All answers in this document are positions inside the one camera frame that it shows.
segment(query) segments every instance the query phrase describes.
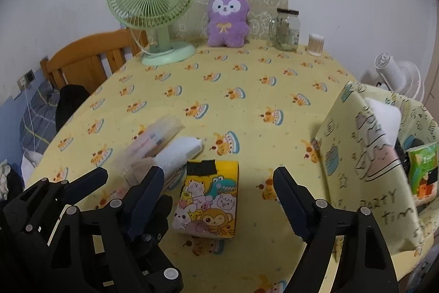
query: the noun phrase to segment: plaid blanket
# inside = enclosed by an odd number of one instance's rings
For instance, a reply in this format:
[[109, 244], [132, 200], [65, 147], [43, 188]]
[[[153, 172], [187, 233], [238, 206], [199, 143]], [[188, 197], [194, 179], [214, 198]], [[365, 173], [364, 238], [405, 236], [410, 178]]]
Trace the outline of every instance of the plaid blanket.
[[58, 102], [59, 91], [53, 89], [49, 81], [44, 81], [29, 103], [30, 117], [26, 108], [20, 123], [20, 143], [23, 152], [35, 150], [44, 153], [56, 135], [55, 112]]

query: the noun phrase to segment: purple plush toy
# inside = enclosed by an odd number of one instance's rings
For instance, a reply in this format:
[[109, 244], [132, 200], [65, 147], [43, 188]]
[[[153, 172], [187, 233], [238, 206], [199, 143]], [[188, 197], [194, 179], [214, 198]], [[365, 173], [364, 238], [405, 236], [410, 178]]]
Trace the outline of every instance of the purple plush toy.
[[208, 5], [209, 24], [207, 31], [209, 46], [240, 48], [249, 34], [245, 22], [249, 12], [246, 0], [211, 0]]

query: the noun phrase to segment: table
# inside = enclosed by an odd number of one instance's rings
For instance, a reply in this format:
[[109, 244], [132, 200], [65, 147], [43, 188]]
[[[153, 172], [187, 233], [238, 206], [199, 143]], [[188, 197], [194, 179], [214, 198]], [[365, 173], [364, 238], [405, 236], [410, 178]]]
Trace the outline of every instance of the table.
[[[115, 154], [150, 123], [172, 114], [185, 126], [179, 135], [203, 139], [199, 159], [236, 160], [240, 167], [234, 238], [194, 239], [170, 229], [160, 243], [182, 271], [184, 292], [280, 293], [304, 243], [294, 235], [277, 200], [272, 172], [286, 166], [315, 198], [327, 197], [310, 141], [351, 80], [353, 76], [327, 53], [313, 57], [303, 46], [283, 53], [258, 40], [241, 49], [200, 43], [188, 60], [158, 68], [143, 66], [134, 57], [60, 130], [29, 183], [43, 177], [73, 181], [102, 165], [108, 170], [108, 183], [78, 206], [103, 206], [116, 189], [111, 182]], [[236, 142], [223, 145], [226, 137]], [[174, 202], [180, 187], [168, 192]], [[426, 243], [422, 254], [431, 244]], [[413, 252], [394, 256], [398, 279], [419, 258]], [[332, 259], [321, 292], [330, 291], [335, 271]]]

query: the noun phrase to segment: chair backrest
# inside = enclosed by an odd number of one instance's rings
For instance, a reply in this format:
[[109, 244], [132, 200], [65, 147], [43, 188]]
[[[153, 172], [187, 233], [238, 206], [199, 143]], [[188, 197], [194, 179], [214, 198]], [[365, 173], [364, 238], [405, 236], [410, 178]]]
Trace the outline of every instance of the chair backrest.
[[[144, 31], [140, 33], [140, 43], [148, 43]], [[58, 89], [69, 83], [82, 85], [93, 93], [107, 79], [100, 55], [106, 55], [111, 72], [115, 73], [125, 63], [125, 47], [130, 47], [133, 55], [140, 51], [129, 29], [93, 34], [65, 46], [50, 60], [41, 60], [40, 65], [46, 79]]]

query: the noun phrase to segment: power outlet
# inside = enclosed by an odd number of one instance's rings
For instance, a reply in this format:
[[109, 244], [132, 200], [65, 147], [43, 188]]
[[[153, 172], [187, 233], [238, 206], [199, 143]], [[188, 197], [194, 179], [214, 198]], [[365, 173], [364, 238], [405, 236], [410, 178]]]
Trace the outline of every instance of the power outlet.
[[23, 91], [33, 80], [35, 80], [35, 75], [32, 70], [28, 71], [23, 77], [19, 78], [17, 85], [20, 91]]

